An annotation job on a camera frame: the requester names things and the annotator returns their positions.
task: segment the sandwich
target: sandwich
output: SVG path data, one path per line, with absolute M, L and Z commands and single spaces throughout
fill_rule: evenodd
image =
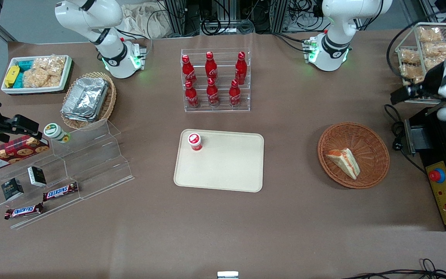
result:
M 326 154 L 326 157 L 347 173 L 350 178 L 355 180 L 359 176 L 361 170 L 359 169 L 359 165 L 355 161 L 354 155 L 350 149 L 330 150 Z

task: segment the yellow control panel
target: yellow control panel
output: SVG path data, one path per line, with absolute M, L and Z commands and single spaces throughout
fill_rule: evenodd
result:
M 446 168 L 443 161 L 426 168 L 433 195 L 437 201 L 443 223 L 446 225 Z

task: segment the black box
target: black box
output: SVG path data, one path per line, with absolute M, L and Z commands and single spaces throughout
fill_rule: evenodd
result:
M 3 189 L 3 194 L 5 194 L 5 199 L 7 201 L 12 201 L 23 195 L 23 187 L 20 185 L 20 181 L 16 178 L 12 178 L 10 181 L 5 182 L 1 185 L 1 188 Z
M 28 169 L 30 183 L 37 187 L 45 187 L 46 186 L 46 178 L 44 177 L 44 171 L 37 167 L 29 167 Z

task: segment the brown wicker basket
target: brown wicker basket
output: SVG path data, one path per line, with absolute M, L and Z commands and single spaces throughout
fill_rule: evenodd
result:
M 361 173 L 356 180 L 350 178 L 326 157 L 330 150 L 349 148 L 359 164 Z M 342 122 L 322 133 L 317 144 L 317 155 L 322 168 L 336 182 L 345 187 L 366 189 L 384 179 L 390 166 L 390 157 L 382 139 L 368 127 Z
M 101 119 L 108 119 L 113 111 L 113 107 L 115 106 L 115 101 L 117 100 L 117 89 L 115 88 L 115 85 L 113 84 L 113 81 L 111 80 L 111 78 L 108 75 L 103 74 L 102 72 L 91 72 L 91 73 L 85 74 L 79 78 L 102 78 L 110 84 L 110 86 L 108 87 L 106 98 L 105 98 L 103 106 L 101 108 L 101 113 L 99 113 L 98 121 Z M 78 81 L 78 79 L 73 81 L 72 85 L 70 85 L 70 87 L 67 91 L 67 95 L 65 95 L 65 98 L 63 100 L 63 104 L 67 101 L 70 91 L 71 91 L 73 85 L 75 85 L 75 83 L 77 81 Z M 86 121 L 79 121 L 79 120 L 71 120 L 71 119 L 64 117 L 63 114 L 62 114 L 62 118 L 63 118 L 63 122 L 65 124 L 67 124 L 68 127 L 72 127 L 73 129 L 79 129 L 79 128 L 85 127 L 85 126 L 93 123 L 93 122 L 86 122 Z

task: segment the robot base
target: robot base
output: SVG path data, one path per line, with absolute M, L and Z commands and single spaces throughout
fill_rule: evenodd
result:
M 142 53 L 140 46 L 129 41 L 125 41 L 124 44 L 127 46 L 127 55 L 117 66 L 108 65 L 103 59 L 106 69 L 115 78 L 128 78 L 136 71 L 144 68 L 145 53 Z
M 322 46 L 322 39 L 324 36 L 325 34 L 321 33 L 302 43 L 302 49 L 308 51 L 307 53 L 304 53 L 304 59 L 306 60 L 306 63 L 314 64 L 320 70 L 334 71 L 347 60 L 348 49 L 343 54 L 338 52 L 339 56 L 337 58 L 331 58 L 329 53 L 327 53 Z

